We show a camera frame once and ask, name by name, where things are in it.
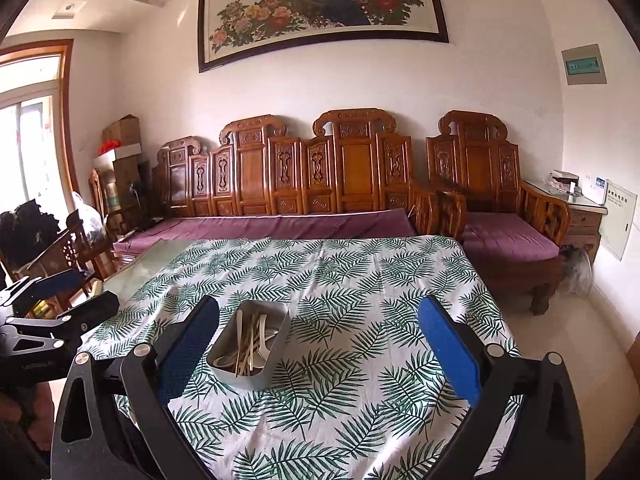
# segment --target metal screw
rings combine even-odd
[[[559,366],[562,364],[562,356],[555,352],[549,354],[549,362],[553,365]]]
[[[502,348],[500,345],[496,344],[496,343],[491,343],[489,345],[486,346],[486,352],[491,356],[491,357],[502,357],[504,355],[504,348]]]
[[[76,364],[77,365],[83,365],[88,360],[89,360],[89,354],[87,352],[80,352],[76,356]]]
[[[140,343],[133,349],[133,355],[135,355],[136,357],[144,357],[149,352],[151,352],[151,346],[149,346],[147,343]]]

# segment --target flower painting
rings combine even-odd
[[[200,71],[300,44],[448,41],[440,0],[200,0]]]

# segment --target white wall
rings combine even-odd
[[[48,30],[9,36],[1,47],[72,38],[69,81],[69,130],[80,195],[91,203],[88,179],[102,143],[102,129],[114,114],[115,60],[118,35],[94,30]]]
[[[277,114],[292,133],[333,108],[379,107],[414,137],[418,177],[424,138],[451,109],[497,115],[520,145],[524,176],[562,161],[562,101],[540,0],[442,0],[451,44],[340,41],[289,48],[203,74],[198,0],[170,0],[122,38],[118,115],[141,118],[144,152],[164,142],[217,139],[228,122]]]
[[[607,0],[542,0],[551,24],[564,105],[564,170],[640,192],[640,52]],[[569,86],[561,50],[597,43],[606,85]],[[640,330],[640,209],[621,262],[600,248],[593,303],[626,351]]]

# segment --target purple seat cushion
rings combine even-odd
[[[559,254],[555,243],[510,213],[468,213],[462,239],[473,264],[537,262]]]
[[[415,236],[404,209],[371,213],[300,216],[172,218],[114,243],[117,252],[142,254],[160,239],[221,240],[271,237],[281,240],[396,238]]]

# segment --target table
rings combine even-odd
[[[451,238],[183,246],[163,240],[108,280],[120,310],[87,333],[81,349],[96,358],[124,355],[184,319],[204,294],[218,301],[221,328],[244,300],[284,302],[292,329],[269,390],[220,382],[205,352],[168,405],[220,480],[422,478],[468,410],[420,332],[415,309],[427,294],[485,344],[518,355],[493,298]],[[116,402],[129,413],[126,399]],[[510,399],[480,472],[494,468],[519,402]]]
[[[602,217],[607,214],[607,208],[583,196],[560,192],[543,182],[526,180],[526,183],[567,203],[571,213],[571,221],[560,242],[560,249],[565,250],[570,247],[584,249],[589,255],[591,265],[593,265],[600,246],[600,222],[602,222]]]

